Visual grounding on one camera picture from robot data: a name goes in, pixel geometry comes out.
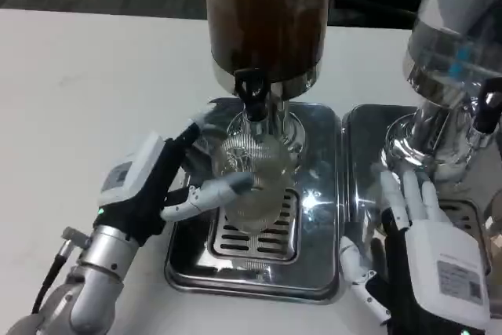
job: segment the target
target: clear plastic tank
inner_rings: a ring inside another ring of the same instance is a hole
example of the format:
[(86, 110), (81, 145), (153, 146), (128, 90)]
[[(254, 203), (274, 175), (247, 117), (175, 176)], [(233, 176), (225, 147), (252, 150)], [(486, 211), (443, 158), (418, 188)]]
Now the clear plastic tank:
[(407, 78), (432, 102), (475, 96), (502, 76), (502, 0), (422, 0), (407, 58)]
[(207, 0), (213, 57), (229, 74), (260, 68), (271, 82), (321, 59), (329, 0)]

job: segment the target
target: drip tray grate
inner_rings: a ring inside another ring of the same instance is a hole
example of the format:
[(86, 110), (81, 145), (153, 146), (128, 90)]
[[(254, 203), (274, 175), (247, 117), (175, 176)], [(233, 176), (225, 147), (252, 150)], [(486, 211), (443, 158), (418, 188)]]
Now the drip tray grate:
[(214, 236), (213, 251), (225, 257), (258, 260), (294, 259), (297, 253), (298, 194), (287, 189), (277, 221), (257, 235), (247, 235), (228, 223), (220, 209)]

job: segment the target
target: robotic hand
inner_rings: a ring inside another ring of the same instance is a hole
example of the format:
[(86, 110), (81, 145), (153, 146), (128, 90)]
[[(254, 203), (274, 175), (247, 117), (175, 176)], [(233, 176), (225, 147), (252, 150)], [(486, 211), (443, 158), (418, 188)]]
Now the robotic hand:
[(380, 183), (390, 205), (382, 213), (388, 281), (343, 237), (340, 263), (355, 295), (389, 334), (485, 333), (489, 299), (477, 241), (450, 223), (433, 183), (424, 182), (420, 193), (417, 176), (406, 171), (404, 198), (389, 171)]
[[(152, 235), (160, 235), (166, 221), (179, 221), (232, 202), (253, 187), (251, 173), (233, 173), (168, 192), (199, 138), (212, 107), (194, 118), (176, 139), (152, 133), (143, 147), (127, 156), (107, 176), (99, 211), (88, 237), (71, 228), (63, 233), (56, 255), (36, 298), (32, 314), (21, 319), (8, 335), (101, 335), (115, 318), (115, 301), (137, 250)], [(82, 249), (66, 282), (43, 298), (74, 247)]]

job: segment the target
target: brown coffee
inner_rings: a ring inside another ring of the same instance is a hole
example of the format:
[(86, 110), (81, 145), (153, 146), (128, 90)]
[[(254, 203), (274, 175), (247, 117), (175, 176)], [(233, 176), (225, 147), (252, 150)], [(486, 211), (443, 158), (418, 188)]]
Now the brown coffee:
[(207, 7), (214, 59), (230, 74), (261, 68), (280, 82), (321, 59), (328, 0), (207, 0)]

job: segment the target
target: white table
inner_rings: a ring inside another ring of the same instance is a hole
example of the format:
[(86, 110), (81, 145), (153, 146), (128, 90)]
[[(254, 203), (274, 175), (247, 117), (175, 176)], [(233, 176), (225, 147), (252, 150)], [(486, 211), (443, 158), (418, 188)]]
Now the white table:
[[(227, 94), (204, 21), (3, 9), (0, 31), (2, 333), (31, 310), (64, 227), (90, 231), (115, 159), (151, 129), (176, 135)], [(329, 28), (322, 76), (298, 100), (339, 116), (358, 104), (417, 104), (401, 70), (408, 37)], [(111, 333), (385, 334), (350, 292), (326, 306), (178, 293), (162, 276), (166, 236), (138, 253)]]

